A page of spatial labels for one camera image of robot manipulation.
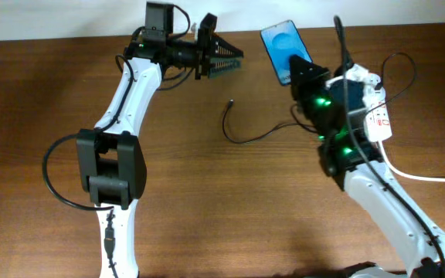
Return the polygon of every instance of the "white cable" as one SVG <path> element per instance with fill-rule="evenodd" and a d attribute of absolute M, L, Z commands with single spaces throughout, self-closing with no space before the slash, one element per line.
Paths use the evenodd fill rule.
<path fill-rule="evenodd" d="M 380 153 L 382 154 L 382 157 L 384 158 L 384 162 L 389 166 L 389 169 L 391 169 L 391 171 L 395 172 L 396 174 L 403 176 L 405 178 L 411 178 L 411 179 L 416 179 L 419 181 L 438 181 L 438 182 L 445 182 L 445 178 L 429 178 L 429 177 L 420 177 L 420 176 L 415 176 L 415 175 L 410 175 L 407 173 L 403 173 L 400 170 L 396 169 L 391 162 L 389 161 L 389 159 L 387 159 L 387 154 L 386 154 L 386 150 L 384 150 L 384 145 L 382 144 L 381 141 L 377 142 L 377 145 L 379 146 L 379 150 Z"/>

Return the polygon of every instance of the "black bracket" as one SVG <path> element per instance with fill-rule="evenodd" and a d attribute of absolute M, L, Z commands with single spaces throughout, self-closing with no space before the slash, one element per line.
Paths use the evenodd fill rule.
<path fill-rule="evenodd" d="M 166 46 L 168 35 L 173 33 L 173 7 L 173 4 L 147 2 L 144 40 Z"/>
<path fill-rule="evenodd" d="M 117 160 L 100 156 L 108 151 L 116 151 Z M 144 193 L 147 166 L 136 136 L 126 131 L 117 135 L 82 129 L 76 152 L 83 190 L 90 193 L 94 204 L 106 202 L 128 209 Z"/>

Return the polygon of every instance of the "smartphone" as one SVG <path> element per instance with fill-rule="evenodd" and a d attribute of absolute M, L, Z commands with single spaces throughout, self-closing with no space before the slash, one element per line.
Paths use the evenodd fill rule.
<path fill-rule="evenodd" d="M 281 85 L 286 86 L 291 82 L 290 57 L 292 55 L 296 54 L 312 63 L 307 47 L 303 44 L 291 20 L 262 29 L 260 37 Z"/>

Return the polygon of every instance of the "black cable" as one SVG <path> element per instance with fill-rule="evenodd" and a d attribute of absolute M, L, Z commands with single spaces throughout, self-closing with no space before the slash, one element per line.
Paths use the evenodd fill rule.
<path fill-rule="evenodd" d="M 131 86 L 133 85 L 133 82 L 134 82 L 134 81 L 137 81 L 137 80 L 134 78 L 133 68 L 131 67 L 130 62 L 128 62 L 128 59 L 126 59 L 126 58 L 125 58 L 123 55 L 121 55 L 121 54 L 117 54 L 117 55 L 114 57 L 114 60 L 116 61 L 116 65 L 119 65 L 119 64 L 120 64 L 118 58 L 119 58 L 119 59 L 122 59 L 122 60 L 124 61 L 124 63 L 127 65 L 128 70 L 130 71 L 130 79 L 128 79 L 127 89 L 124 91 L 123 97 L 121 98 L 120 106 L 119 106 L 119 107 L 117 108 L 117 110 L 116 110 L 116 114 L 113 116 L 113 118 L 111 119 L 111 121 L 109 122 L 109 124 L 107 124 L 105 127 L 102 127 L 102 128 L 99 128 L 99 129 L 98 129 L 98 132 L 99 132 L 99 133 L 102 133 L 102 132 L 108 130 L 110 127 L 112 127 L 112 126 L 116 123 L 117 119 L 119 118 L 119 116 L 120 116 L 120 114 L 121 114 L 121 110 L 123 109 L 123 105 L 124 105 L 124 103 L 125 103 L 126 100 L 127 100 L 128 93 L 130 93 Z"/>
<path fill-rule="evenodd" d="M 111 268 L 113 270 L 114 278 L 118 278 L 117 273 L 116 273 L 116 263 L 113 262 L 113 258 L 109 259 L 109 268 Z"/>
<path fill-rule="evenodd" d="M 329 152 L 329 148 L 331 147 L 331 142 L 332 140 L 335 138 L 336 134 L 338 134 L 339 132 L 337 130 L 331 130 L 329 131 L 329 134 L 327 134 L 327 136 L 325 136 L 324 139 L 324 153 L 327 154 Z"/>
<path fill-rule="evenodd" d="M 128 62 L 128 60 L 123 55 L 117 54 L 115 56 L 115 60 L 116 60 L 116 64 L 117 65 L 119 65 L 118 58 L 122 59 L 126 63 L 126 65 L 128 67 L 128 70 L 130 70 L 131 77 L 128 80 L 127 89 L 124 91 L 123 98 L 121 99 L 120 106 L 118 107 L 118 109 L 116 111 L 116 114 L 113 116 L 113 118 L 111 119 L 111 121 L 110 121 L 110 123 L 108 125 L 106 125 L 105 127 L 97 129 L 97 133 L 99 133 L 99 134 L 104 132 L 104 131 L 106 131 L 110 127 L 112 127 L 114 125 L 114 123 L 117 121 L 118 117 L 120 116 L 121 110 L 123 109 L 123 105 L 124 105 L 124 103 L 125 103 L 125 101 L 127 99 L 128 93 L 130 92 L 130 88 L 131 88 L 133 82 L 136 81 L 134 79 L 134 72 L 133 72 L 133 68 L 131 67 L 130 62 Z M 66 204 L 66 205 L 69 205 L 69 206 L 71 206 L 71 207 L 73 207 L 75 209 L 82 209 L 82 210 L 85 210 L 85 211 L 103 211 L 103 210 L 112 209 L 113 207 L 111 207 L 111 206 L 105 207 L 105 208 L 96 208 L 96 207 L 80 205 L 80 204 L 77 204 L 75 202 L 71 202 L 70 200 L 68 200 L 68 199 L 64 198 L 62 195 L 60 195 L 56 191 L 56 189 L 54 189 L 53 185 L 51 184 L 51 181 L 49 180 L 49 175 L 48 175 L 48 172 L 47 172 L 47 161 L 49 160 L 49 156 L 54 151 L 54 149 L 56 147 L 58 147 L 60 144 L 66 142 L 68 140 L 77 138 L 77 137 L 78 137 L 78 134 L 67 135 L 65 137 L 62 137 L 62 138 L 58 139 L 56 142 L 54 142 L 51 145 L 51 147 L 49 147 L 49 149 L 47 150 L 46 154 L 44 154 L 44 158 L 42 159 L 42 177 L 44 178 L 44 183 L 46 183 L 47 188 L 51 191 L 51 193 L 53 193 L 53 195 L 58 200 L 60 200 L 62 203 Z"/>
<path fill-rule="evenodd" d="M 183 74 L 186 73 L 186 67 L 183 69 L 183 71 L 181 71 L 180 73 L 176 74 L 175 76 L 171 76 L 171 77 L 165 77 L 164 79 L 162 79 L 162 81 L 169 81 L 169 80 L 176 80 L 180 77 L 183 76 Z"/>
<path fill-rule="evenodd" d="M 169 39 L 171 39 L 171 40 L 179 39 L 179 38 L 183 37 L 184 35 L 186 35 L 190 30 L 190 24 L 191 24 L 189 14 L 187 12 L 185 12 L 184 9 L 180 8 L 178 5 L 174 5 L 174 7 L 177 8 L 180 12 L 182 12 L 183 15 L 185 15 L 186 21 L 188 22 L 188 26 L 186 27 L 186 30 L 183 33 L 179 33 L 179 34 L 169 37 Z"/>
<path fill-rule="evenodd" d="M 173 85 L 173 86 L 169 86 L 169 87 L 166 87 L 166 88 L 158 88 L 157 90 L 158 90 L 158 91 L 172 90 L 172 89 L 176 88 L 177 86 L 182 85 L 182 83 L 185 82 L 185 81 L 190 77 L 190 75 L 192 74 L 192 72 L 193 72 L 193 69 L 191 69 L 188 73 L 186 73 L 185 77 L 183 77 L 183 78 L 182 78 L 178 83 L 176 83 L 175 85 Z"/>
<path fill-rule="evenodd" d="M 291 127 L 291 126 L 305 126 L 308 127 L 302 123 L 279 123 L 276 124 L 276 126 L 274 126 L 273 128 L 270 129 L 270 131 L 266 132 L 265 134 L 262 134 L 260 136 L 254 137 L 252 139 L 249 140 L 244 140 L 244 141 L 236 141 L 234 139 L 232 139 L 226 132 L 226 116 L 228 115 L 229 109 L 231 109 L 231 107 L 234 104 L 234 100 L 229 100 L 228 104 L 226 105 L 226 109 L 224 111 L 224 115 L 222 116 L 222 133 L 224 134 L 224 137 L 230 141 L 231 143 L 234 144 L 248 144 L 248 143 L 252 143 L 261 139 L 264 139 L 265 137 L 271 135 L 274 131 L 278 131 L 281 128 L 285 128 L 285 127 Z"/>
<path fill-rule="evenodd" d="M 140 35 L 140 32 L 142 32 L 142 30 L 144 30 L 144 29 L 145 29 L 144 26 L 140 26 L 140 27 L 136 28 L 135 31 L 131 34 L 131 40 L 136 41 L 138 36 Z"/>
<path fill-rule="evenodd" d="M 343 29 L 343 25 L 341 24 L 341 20 L 339 19 L 339 17 L 338 20 L 340 24 L 339 25 L 335 24 L 335 29 L 336 33 L 338 34 L 338 37 L 340 37 L 344 35 L 345 30 Z M 341 51 L 341 54 L 345 56 L 344 61 L 342 61 L 341 66 L 335 71 L 335 77 L 341 75 L 344 76 L 346 74 L 345 68 L 346 70 L 349 70 L 354 66 L 352 56 L 349 54 L 349 51 L 346 48 L 344 49 L 344 52 Z"/>
<path fill-rule="evenodd" d="M 406 91 L 407 91 L 407 90 L 408 90 L 408 89 L 415 83 L 416 78 L 418 77 L 418 69 L 416 68 L 416 63 L 415 63 L 415 61 L 413 60 L 413 58 L 412 58 L 411 56 L 409 56 L 408 54 L 406 54 L 406 53 L 393 53 L 393 54 L 389 55 L 389 56 L 384 60 L 384 62 L 382 62 L 382 71 L 381 71 L 380 82 L 377 83 L 377 85 L 375 85 L 375 89 L 376 89 L 376 90 L 380 90 L 380 89 L 384 86 L 384 72 L 386 71 L 386 63 L 387 63 L 387 61 L 389 61 L 391 58 L 393 58 L 393 57 L 395 57 L 395 56 L 398 56 L 398 55 L 405 56 L 405 57 L 409 60 L 409 62 L 411 63 L 411 65 L 412 65 L 412 67 L 413 67 L 413 77 L 412 77 L 411 81 L 409 82 L 408 86 L 406 86 L 404 89 L 402 89 L 399 93 L 397 93 L 397 94 L 395 94 L 394 96 L 392 96 L 391 98 L 389 98 L 386 102 L 381 103 L 381 104 L 377 105 L 376 107 L 373 107 L 372 109 L 370 109 L 370 110 L 365 114 L 365 117 L 367 117 L 367 115 L 368 115 L 370 112 L 374 111 L 375 109 L 377 109 L 377 108 L 379 108 L 379 107 L 381 107 L 381 106 L 383 106 L 383 105 L 386 105 L 388 102 L 390 102 L 390 101 L 396 99 L 397 97 L 399 97 L 402 93 L 406 92 Z"/>
<path fill-rule="evenodd" d="M 295 107 L 297 107 L 297 104 L 293 104 L 293 105 L 291 105 L 291 107 L 290 107 L 290 113 L 291 113 L 291 116 L 293 117 L 294 121 L 295 121 L 300 127 L 302 127 L 303 129 L 305 129 L 306 131 L 311 132 L 311 133 L 315 133 L 315 134 L 318 133 L 317 131 L 311 129 L 311 126 L 306 125 L 306 124 L 302 124 L 302 123 L 298 120 L 297 115 L 295 115 L 295 113 L 294 113 L 294 108 L 295 108 Z"/>
<path fill-rule="evenodd" d="M 341 66 L 344 73 L 346 73 L 347 68 L 347 57 L 346 57 L 346 42 L 345 42 L 345 34 L 344 29 L 342 27 L 341 20 L 339 17 L 334 17 L 334 22 L 336 29 L 338 30 L 338 38 L 339 42 L 341 43 Z M 384 186 L 391 194 L 398 199 L 398 201 L 413 215 L 413 217 L 416 219 L 416 221 L 422 226 L 422 228 L 425 230 L 426 234 L 429 236 L 430 241 L 432 245 L 435 247 L 437 254 L 440 258 L 440 266 L 442 268 L 442 277 L 445 278 L 445 257 L 443 254 L 442 249 L 440 248 L 439 242 L 437 241 L 437 238 L 434 236 L 432 231 L 430 230 L 429 226 L 423 221 L 423 219 L 418 215 L 418 213 L 406 202 L 406 200 L 401 197 L 398 192 L 384 179 L 380 176 L 380 174 L 373 168 L 372 164 L 368 160 L 367 156 L 365 155 L 365 152 L 360 148 L 360 145 L 358 141 L 356 140 L 355 135 L 353 134 L 352 130 L 352 123 L 350 121 L 348 112 L 349 112 L 349 103 L 348 103 L 348 81 L 346 78 L 343 78 L 343 90 L 344 90 L 344 100 L 345 100 L 345 116 L 346 116 L 346 126 L 348 128 L 349 136 L 352 140 L 352 143 L 355 145 L 355 148 L 357 152 L 362 157 L 363 161 L 367 165 L 367 167 L 370 169 L 370 171 L 374 174 L 374 176 L 379 180 L 379 182 Z"/>
<path fill-rule="evenodd" d="M 96 207 L 90 207 L 90 206 L 86 206 L 86 205 L 80 205 L 77 204 L 75 202 L 71 202 L 70 200 L 64 198 L 62 195 L 60 195 L 56 189 L 54 189 L 53 185 L 51 184 L 51 181 L 49 180 L 49 175 L 47 173 L 47 161 L 49 160 L 49 156 L 51 155 L 51 153 L 54 151 L 54 149 L 56 147 L 58 147 L 60 144 L 77 138 L 78 134 L 71 134 L 71 135 L 67 135 L 63 138 L 60 138 L 59 140 L 57 140 L 56 142 L 54 142 L 51 147 L 49 147 L 49 149 L 47 150 L 46 154 L 44 154 L 44 159 L 42 160 L 42 176 L 44 177 L 44 182 L 46 183 L 47 188 L 51 191 L 51 193 L 53 193 L 54 197 L 56 197 L 58 200 L 60 200 L 62 203 L 71 206 L 72 208 L 75 209 L 82 209 L 85 211 L 102 211 L 102 210 L 109 210 L 112 209 L 113 207 L 106 207 L 106 208 L 96 208 Z"/>

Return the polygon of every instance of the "black plastic housing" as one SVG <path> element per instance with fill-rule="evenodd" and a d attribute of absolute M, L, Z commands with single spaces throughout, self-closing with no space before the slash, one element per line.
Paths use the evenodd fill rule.
<path fill-rule="evenodd" d="M 117 160 L 100 157 L 110 150 L 117 152 Z M 76 139 L 76 152 L 82 188 L 90 193 L 94 204 L 107 202 L 127 209 L 144 193 L 147 166 L 136 136 L 82 129 Z"/>
<path fill-rule="evenodd" d="M 145 40 L 165 45 L 168 35 L 173 33 L 173 4 L 147 2 L 145 11 Z"/>
<path fill-rule="evenodd" d="M 354 147 L 346 127 L 343 80 L 327 88 L 325 83 L 330 76 L 329 70 L 296 55 L 290 58 L 290 73 L 291 94 L 299 110 L 312 122 L 324 141 L 318 148 L 322 169 L 344 189 L 345 172 L 364 161 Z M 372 147 L 363 132 L 363 84 L 348 80 L 347 85 L 350 107 L 348 117 L 354 136 L 370 161 L 380 160 L 380 153 Z M 328 100 L 328 104 L 318 104 L 317 100 L 320 99 Z"/>

